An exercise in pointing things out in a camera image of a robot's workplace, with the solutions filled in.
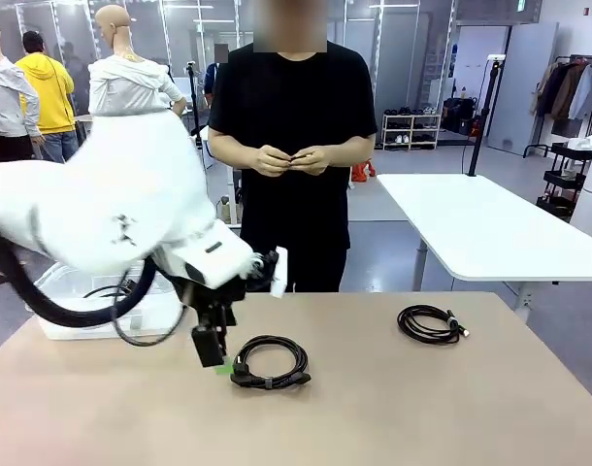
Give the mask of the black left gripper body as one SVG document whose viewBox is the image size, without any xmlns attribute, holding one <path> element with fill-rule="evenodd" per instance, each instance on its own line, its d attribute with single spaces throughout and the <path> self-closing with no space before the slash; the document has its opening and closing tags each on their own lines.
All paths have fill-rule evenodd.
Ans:
<svg viewBox="0 0 592 466">
<path fill-rule="evenodd" d="M 232 306 L 246 297 L 246 283 L 239 277 L 217 289 L 191 280 L 177 278 L 177 294 L 181 302 L 192 308 L 200 325 L 226 335 L 229 327 L 237 325 Z"/>
</svg>

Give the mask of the person's left hand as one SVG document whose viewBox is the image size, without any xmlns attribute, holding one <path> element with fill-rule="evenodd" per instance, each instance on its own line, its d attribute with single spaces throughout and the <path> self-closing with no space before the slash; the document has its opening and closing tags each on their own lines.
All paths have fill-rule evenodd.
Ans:
<svg viewBox="0 0 592 466">
<path fill-rule="evenodd" d="M 298 151 L 290 158 L 289 169 L 312 176 L 321 175 L 331 164 L 331 158 L 324 146 L 313 146 Z"/>
</svg>

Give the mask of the person's right hand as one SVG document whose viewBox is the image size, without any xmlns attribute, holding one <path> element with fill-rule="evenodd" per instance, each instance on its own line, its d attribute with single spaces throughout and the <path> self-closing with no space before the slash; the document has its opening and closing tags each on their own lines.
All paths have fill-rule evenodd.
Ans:
<svg viewBox="0 0 592 466">
<path fill-rule="evenodd" d="M 291 156 L 271 146 L 262 146 L 253 151 L 250 168 L 271 178 L 279 177 L 291 165 Z"/>
</svg>

